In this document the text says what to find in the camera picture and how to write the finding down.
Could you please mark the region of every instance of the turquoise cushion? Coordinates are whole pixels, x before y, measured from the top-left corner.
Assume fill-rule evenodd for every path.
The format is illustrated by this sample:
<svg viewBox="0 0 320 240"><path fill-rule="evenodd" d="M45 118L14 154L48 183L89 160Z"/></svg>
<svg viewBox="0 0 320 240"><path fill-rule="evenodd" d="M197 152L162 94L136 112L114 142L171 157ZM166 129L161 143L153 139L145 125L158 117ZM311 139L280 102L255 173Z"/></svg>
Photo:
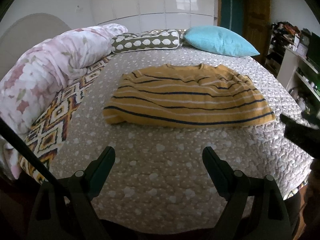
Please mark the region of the turquoise cushion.
<svg viewBox="0 0 320 240"><path fill-rule="evenodd" d="M185 39L197 49L221 55L244 57L260 54L246 39L223 27L192 27L187 30Z"/></svg>

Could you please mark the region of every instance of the folded shirt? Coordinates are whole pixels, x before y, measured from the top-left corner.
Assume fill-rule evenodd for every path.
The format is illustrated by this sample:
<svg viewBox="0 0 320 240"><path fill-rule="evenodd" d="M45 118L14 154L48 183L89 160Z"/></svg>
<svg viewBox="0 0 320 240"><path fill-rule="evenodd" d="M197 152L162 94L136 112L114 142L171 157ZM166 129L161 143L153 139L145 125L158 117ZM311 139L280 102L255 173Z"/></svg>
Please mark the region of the folded shirt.
<svg viewBox="0 0 320 240"><path fill-rule="evenodd" d="M224 65L148 67L124 74L103 110L108 124L261 125L275 114L248 76Z"/></svg>

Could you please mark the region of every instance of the wooden door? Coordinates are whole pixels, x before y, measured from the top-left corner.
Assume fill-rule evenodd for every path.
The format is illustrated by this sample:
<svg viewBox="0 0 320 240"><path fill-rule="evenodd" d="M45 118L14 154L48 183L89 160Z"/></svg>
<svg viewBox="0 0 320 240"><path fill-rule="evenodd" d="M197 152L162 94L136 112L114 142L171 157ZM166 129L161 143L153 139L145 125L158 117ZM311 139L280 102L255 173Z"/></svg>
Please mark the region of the wooden door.
<svg viewBox="0 0 320 240"><path fill-rule="evenodd" d="M243 37L260 52L253 58L263 65L269 45L270 0L243 0L243 3Z"/></svg>

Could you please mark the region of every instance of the polka dot bedspread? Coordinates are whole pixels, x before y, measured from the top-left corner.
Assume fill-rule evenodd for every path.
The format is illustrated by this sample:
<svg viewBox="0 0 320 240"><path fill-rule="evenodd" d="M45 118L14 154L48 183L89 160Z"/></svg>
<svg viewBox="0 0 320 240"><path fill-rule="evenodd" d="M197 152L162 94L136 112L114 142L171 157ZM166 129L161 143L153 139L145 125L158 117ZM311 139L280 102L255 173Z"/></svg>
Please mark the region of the polka dot bedspread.
<svg viewBox="0 0 320 240"><path fill-rule="evenodd" d="M107 125L102 109L121 75L164 63L223 64L248 75L275 112L276 121L222 129ZM300 112L282 85L251 57L227 57L188 47L118 54L89 88L50 169L57 178L71 176L97 159L106 146L112 146L116 162L100 195L92 201L100 219L153 234L212 228L226 202L202 163L203 148L211 146L222 160L247 176L271 174L286 198L309 174L312 158L284 138L279 115L306 124Z"/></svg>

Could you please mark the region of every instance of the green patterned pillow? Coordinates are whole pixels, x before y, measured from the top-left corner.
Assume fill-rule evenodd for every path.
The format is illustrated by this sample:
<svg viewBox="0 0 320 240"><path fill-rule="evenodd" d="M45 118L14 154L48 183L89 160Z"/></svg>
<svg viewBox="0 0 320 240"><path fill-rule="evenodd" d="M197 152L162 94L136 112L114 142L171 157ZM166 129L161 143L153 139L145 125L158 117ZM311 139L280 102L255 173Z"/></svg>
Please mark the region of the green patterned pillow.
<svg viewBox="0 0 320 240"><path fill-rule="evenodd" d="M180 30L153 30L143 33L124 33L112 38L113 53L147 49L176 49L182 46L184 33Z"/></svg>

